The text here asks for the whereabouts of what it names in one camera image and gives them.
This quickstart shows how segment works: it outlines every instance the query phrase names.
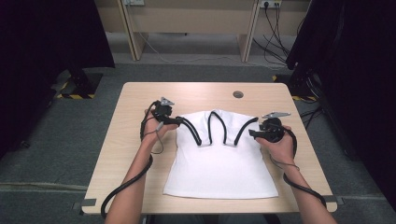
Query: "folded shirt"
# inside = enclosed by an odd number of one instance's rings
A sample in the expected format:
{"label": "folded shirt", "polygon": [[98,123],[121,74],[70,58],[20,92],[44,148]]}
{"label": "folded shirt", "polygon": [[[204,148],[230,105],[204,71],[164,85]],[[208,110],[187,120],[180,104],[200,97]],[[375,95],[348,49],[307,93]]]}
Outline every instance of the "folded shirt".
{"label": "folded shirt", "polygon": [[255,199],[278,195],[262,159],[261,146],[248,134],[259,130],[255,117],[224,110],[182,115],[199,134],[177,128],[177,154],[164,194],[210,199]]}

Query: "black curtain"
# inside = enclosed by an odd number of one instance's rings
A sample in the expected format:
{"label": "black curtain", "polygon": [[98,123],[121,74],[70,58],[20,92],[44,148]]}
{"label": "black curtain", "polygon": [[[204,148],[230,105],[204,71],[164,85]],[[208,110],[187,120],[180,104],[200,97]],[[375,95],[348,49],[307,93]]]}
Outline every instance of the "black curtain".
{"label": "black curtain", "polygon": [[396,211],[396,14],[392,0],[346,1],[337,51],[319,71],[350,143]]}
{"label": "black curtain", "polygon": [[33,128],[62,71],[114,67],[92,0],[1,1],[0,46],[0,158]]}

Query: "handheld controller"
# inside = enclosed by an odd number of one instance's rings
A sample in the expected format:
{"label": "handheld controller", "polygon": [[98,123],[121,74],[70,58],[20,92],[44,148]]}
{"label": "handheld controller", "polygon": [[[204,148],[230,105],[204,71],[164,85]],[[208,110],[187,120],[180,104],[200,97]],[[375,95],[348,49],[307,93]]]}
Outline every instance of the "handheld controller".
{"label": "handheld controller", "polygon": [[152,115],[159,122],[163,122],[163,124],[177,124],[180,125],[182,123],[182,119],[180,117],[176,117],[175,119],[169,118],[172,115],[172,106],[173,102],[167,100],[162,97],[161,101],[156,101],[153,103],[155,105],[155,109],[152,111]]}
{"label": "handheld controller", "polygon": [[282,126],[282,122],[279,117],[288,116],[290,113],[280,113],[273,112],[268,115],[262,116],[265,121],[260,124],[260,131],[249,130],[250,136],[261,137],[267,140],[268,142],[278,142],[285,135],[285,128]]}

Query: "black cable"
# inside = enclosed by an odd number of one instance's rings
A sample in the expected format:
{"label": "black cable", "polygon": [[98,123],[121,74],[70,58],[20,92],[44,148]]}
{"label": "black cable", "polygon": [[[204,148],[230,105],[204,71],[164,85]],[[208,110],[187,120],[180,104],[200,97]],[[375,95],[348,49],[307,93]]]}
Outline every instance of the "black cable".
{"label": "black cable", "polygon": [[[273,125],[273,126],[275,126],[275,127],[280,127],[281,129],[284,130],[284,132],[287,132],[287,133],[291,136],[291,140],[292,140],[292,143],[293,143],[293,158],[294,158],[295,155],[296,155],[296,153],[297,153],[297,137],[296,137],[296,135],[295,135],[291,130],[286,129],[286,128],[284,128],[283,126],[278,126],[278,125],[276,125],[276,124],[271,124],[271,125]],[[284,179],[285,182],[286,182],[287,184],[289,184],[290,186],[292,186],[292,187],[294,187],[294,188],[296,188],[296,189],[302,190],[303,192],[309,193],[309,194],[311,194],[311,195],[317,197],[317,198],[321,201],[321,203],[323,204],[323,206],[325,206],[325,207],[327,208],[326,200],[323,198],[323,196],[321,196],[321,195],[320,195],[319,193],[317,193],[316,191],[314,191],[314,190],[312,190],[312,189],[306,188],[306,187],[304,187],[304,186],[301,186],[301,185],[298,185],[298,184],[292,182],[291,180],[288,179],[288,177],[286,176],[286,174],[283,174],[283,179]]]}
{"label": "black cable", "polygon": [[295,189],[302,190],[302,191],[304,191],[304,192],[306,192],[306,193],[309,193],[309,194],[311,194],[311,195],[317,197],[317,198],[320,200],[320,202],[323,204],[323,206],[327,208],[326,200],[323,198],[323,196],[321,196],[321,195],[320,195],[319,193],[317,193],[316,191],[314,191],[314,190],[312,190],[312,189],[309,189],[309,188],[306,188],[306,187],[304,187],[304,186],[295,184],[294,182],[292,182],[291,180],[288,179],[288,177],[286,176],[286,174],[283,174],[283,180],[285,180],[285,182],[286,182],[287,184],[289,184],[290,186],[294,187]]}
{"label": "black cable", "polygon": [[315,119],[316,117],[320,116],[321,114],[323,114],[323,112],[322,112],[322,111],[319,111],[315,116],[312,117],[312,119]]}
{"label": "black cable", "polygon": [[212,132],[211,132],[211,129],[210,129],[210,119],[212,118],[212,115],[215,115],[216,118],[218,118],[218,120],[221,122],[221,125],[223,127],[223,131],[224,131],[223,144],[225,145],[226,142],[227,142],[227,128],[225,127],[225,123],[222,120],[222,118],[215,111],[210,112],[209,118],[207,119],[207,130],[208,130],[208,133],[209,133],[209,143],[210,143],[210,145],[212,145]]}
{"label": "black cable", "polygon": [[194,125],[192,125],[192,123],[185,118],[177,117],[177,119],[181,119],[181,123],[186,125],[186,127],[190,130],[190,133],[192,134],[192,137],[194,138],[197,146],[200,146],[202,144],[202,140],[201,140],[197,130],[195,129]]}
{"label": "black cable", "polygon": [[298,33],[300,32],[300,27],[301,27],[301,25],[303,25],[304,21],[305,21],[305,17],[303,17],[303,19],[300,21],[300,24],[298,24],[298,27],[297,27],[297,35],[298,35]]}
{"label": "black cable", "polygon": [[272,34],[272,36],[271,36],[271,38],[270,38],[270,41],[272,40],[272,37],[274,37],[274,38],[276,39],[276,42],[280,45],[280,48],[282,49],[282,51],[283,51],[283,53],[285,54],[285,56],[288,56],[289,50],[286,49],[286,48],[282,45],[282,41],[280,40],[280,34],[279,34],[279,17],[280,17],[280,12],[279,12],[278,4],[276,4],[276,28],[275,28],[275,29],[274,29],[274,27],[273,27],[273,25],[272,25],[272,23],[271,23],[271,21],[270,21],[270,19],[269,19],[269,17],[268,17],[267,10],[264,10],[264,12],[265,12],[265,17],[267,18],[268,23],[270,24],[271,31],[273,32],[273,34]]}
{"label": "black cable", "polygon": [[[265,61],[267,61],[268,63],[275,63],[275,64],[280,64],[280,65],[286,65],[286,61],[285,61],[283,58],[281,58],[279,55],[273,53],[271,50],[269,50],[269,49],[267,49],[266,47],[263,47],[262,45],[260,45],[254,38],[253,38],[253,41],[254,41],[262,50],[264,50],[264,59],[265,59]],[[276,62],[268,61],[268,59],[267,59],[266,56],[265,56],[265,52],[271,54],[273,57],[275,57],[276,59],[280,60],[282,63],[276,63]]]}
{"label": "black cable", "polygon": [[280,40],[280,32],[279,32],[279,18],[280,18],[280,8],[279,8],[279,4],[275,3],[275,7],[276,7],[276,31],[277,31],[277,41],[280,45],[280,47],[283,50],[283,53],[285,54],[286,57],[288,57],[289,55],[289,50],[285,48],[285,46],[283,46],[282,41]]}
{"label": "black cable", "polygon": [[253,123],[253,122],[256,122],[257,120],[259,120],[259,118],[250,119],[250,120],[248,120],[248,121],[242,126],[242,128],[239,130],[238,134],[236,135],[235,140],[233,141],[233,145],[234,145],[234,146],[238,145],[238,142],[239,142],[239,139],[241,138],[242,132],[246,129],[246,127],[247,127],[249,124],[251,124],[251,123]]}
{"label": "black cable", "polygon": [[146,111],[145,117],[143,118],[142,122],[140,123],[140,141],[143,140],[144,137],[144,131],[145,131],[145,126],[147,122],[147,118],[149,116],[149,113],[151,112],[151,108],[155,105],[156,102],[153,102],[149,107],[148,110]]}
{"label": "black cable", "polygon": [[321,106],[319,106],[316,110],[314,110],[314,112],[311,114],[311,117],[309,117],[309,120],[305,125],[305,129],[308,129],[308,126],[311,123],[312,119],[314,118],[315,114],[318,113],[320,110],[321,110]]}
{"label": "black cable", "polygon": [[313,110],[305,111],[304,113],[301,113],[301,114],[300,114],[300,118],[302,119],[303,117],[306,117],[306,116],[308,116],[308,115],[311,115],[311,114],[314,113],[315,111],[317,111],[317,108],[316,108],[316,109],[313,109]]}
{"label": "black cable", "polygon": [[[283,53],[285,54],[285,56],[287,57],[289,55],[289,50],[286,49],[283,45],[282,42],[280,40],[280,35],[276,35],[276,33],[279,34],[279,16],[280,16],[280,12],[279,12],[279,7],[278,5],[276,5],[276,28],[274,29],[271,21],[269,20],[268,14],[267,14],[267,7],[265,8],[264,12],[265,12],[265,17],[268,20],[268,23],[270,24],[271,30],[272,30],[272,35],[271,37],[268,39],[265,35],[263,36],[265,38],[265,40],[267,41],[267,44],[265,47],[261,46],[259,43],[257,43],[256,40],[253,39],[254,42],[256,42],[257,45],[259,45],[262,49],[264,49],[264,59],[265,61],[267,61],[268,63],[275,63],[275,62],[270,62],[265,55],[265,52],[268,52],[269,54],[271,54],[272,56],[274,56],[275,58],[277,58],[278,60],[280,60],[282,63],[276,63],[276,64],[280,64],[280,65],[286,65],[286,60],[281,58],[278,54],[275,54],[274,52],[272,52],[271,50],[268,49],[268,46],[271,44],[273,46],[275,46],[278,49],[281,49],[283,51]],[[280,46],[272,43],[272,39],[275,39],[277,43],[279,43]]]}
{"label": "black cable", "polygon": [[146,172],[149,170],[151,164],[153,162],[152,156],[149,155],[149,160],[148,160],[148,164],[146,165],[146,167],[136,176],[134,176],[132,179],[128,180],[127,182],[123,183],[122,185],[120,185],[118,188],[114,189],[113,191],[111,191],[110,194],[107,195],[107,197],[105,198],[105,200],[102,203],[101,206],[101,215],[102,218],[106,219],[106,206],[108,204],[108,202],[118,193],[120,193],[122,190],[128,188],[129,186],[131,186],[134,182],[136,182],[138,179],[140,179],[143,175],[146,174]]}

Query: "forearm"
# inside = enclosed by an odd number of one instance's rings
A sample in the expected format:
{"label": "forearm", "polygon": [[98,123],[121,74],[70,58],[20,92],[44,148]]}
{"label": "forearm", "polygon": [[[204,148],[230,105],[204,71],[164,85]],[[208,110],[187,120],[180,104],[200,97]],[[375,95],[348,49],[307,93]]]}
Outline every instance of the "forearm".
{"label": "forearm", "polygon": [[[148,164],[155,141],[145,138],[122,183],[138,175]],[[118,193],[111,204],[106,223],[138,223],[142,211],[146,175]]]}
{"label": "forearm", "polygon": [[[296,167],[285,165],[283,169],[291,182],[310,188]],[[291,189],[300,209],[303,223],[336,223],[332,215],[327,211],[317,197],[296,188]]]}

